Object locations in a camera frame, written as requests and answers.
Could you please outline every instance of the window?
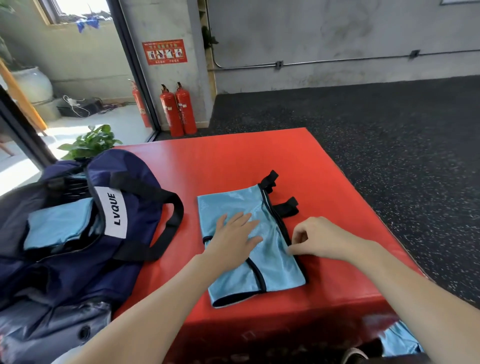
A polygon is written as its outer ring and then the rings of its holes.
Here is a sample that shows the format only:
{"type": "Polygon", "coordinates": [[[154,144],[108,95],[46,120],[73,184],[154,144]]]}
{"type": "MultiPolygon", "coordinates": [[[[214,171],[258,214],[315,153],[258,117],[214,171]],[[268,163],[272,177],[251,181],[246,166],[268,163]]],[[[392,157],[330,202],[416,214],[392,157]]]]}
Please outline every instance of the window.
{"type": "Polygon", "coordinates": [[[52,24],[74,23],[96,15],[100,20],[111,20],[107,0],[38,0],[52,24]]]}
{"type": "Polygon", "coordinates": [[[442,0],[441,5],[464,4],[467,2],[479,2],[480,0],[442,0]]]}

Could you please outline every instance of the concrete pillar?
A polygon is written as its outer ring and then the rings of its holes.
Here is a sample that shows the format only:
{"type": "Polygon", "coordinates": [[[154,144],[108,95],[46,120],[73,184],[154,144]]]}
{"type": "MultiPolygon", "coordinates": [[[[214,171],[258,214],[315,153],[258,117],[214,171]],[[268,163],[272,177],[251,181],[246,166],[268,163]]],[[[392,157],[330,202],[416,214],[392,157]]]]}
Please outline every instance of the concrete pillar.
{"type": "Polygon", "coordinates": [[[207,127],[213,101],[209,90],[197,0],[121,0],[140,64],[161,120],[168,130],[160,102],[161,84],[175,92],[177,82],[190,92],[197,127],[207,127]],[[183,39],[187,62],[148,65],[142,42],[183,39]]]}

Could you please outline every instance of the red sign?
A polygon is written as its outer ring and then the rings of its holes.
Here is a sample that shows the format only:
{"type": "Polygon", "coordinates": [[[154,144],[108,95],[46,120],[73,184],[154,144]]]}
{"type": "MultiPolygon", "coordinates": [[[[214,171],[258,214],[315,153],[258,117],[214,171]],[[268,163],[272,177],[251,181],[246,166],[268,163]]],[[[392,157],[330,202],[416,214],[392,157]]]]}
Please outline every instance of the red sign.
{"type": "Polygon", "coordinates": [[[143,42],[148,65],[183,63],[187,61],[183,39],[143,42]]]}

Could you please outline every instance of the person's left hand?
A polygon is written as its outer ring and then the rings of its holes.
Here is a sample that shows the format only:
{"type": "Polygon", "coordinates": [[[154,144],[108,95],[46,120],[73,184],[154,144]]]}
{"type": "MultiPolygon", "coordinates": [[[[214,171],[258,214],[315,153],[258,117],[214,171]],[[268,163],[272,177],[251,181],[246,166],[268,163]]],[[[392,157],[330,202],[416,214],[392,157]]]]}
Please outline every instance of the person's left hand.
{"type": "Polygon", "coordinates": [[[245,260],[252,249],[263,240],[261,236],[248,238],[248,235],[260,222],[248,221],[252,214],[243,212],[231,217],[224,225],[227,215],[222,215],[216,222],[215,235],[207,245],[203,254],[211,258],[222,272],[237,268],[245,260]]]}

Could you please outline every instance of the shoe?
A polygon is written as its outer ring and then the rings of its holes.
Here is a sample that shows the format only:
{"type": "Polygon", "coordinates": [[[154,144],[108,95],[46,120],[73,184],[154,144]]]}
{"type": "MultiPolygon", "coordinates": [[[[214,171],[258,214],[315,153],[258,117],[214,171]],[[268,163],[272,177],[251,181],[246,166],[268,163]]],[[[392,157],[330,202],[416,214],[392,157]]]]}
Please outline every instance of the shoe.
{"type": "Polygon", "coordinates": [[[357,348],[348,349],[343,358],[340,361],[340,364],[359,364],[368,359],[368,356],[365,353],[357,348]]]}

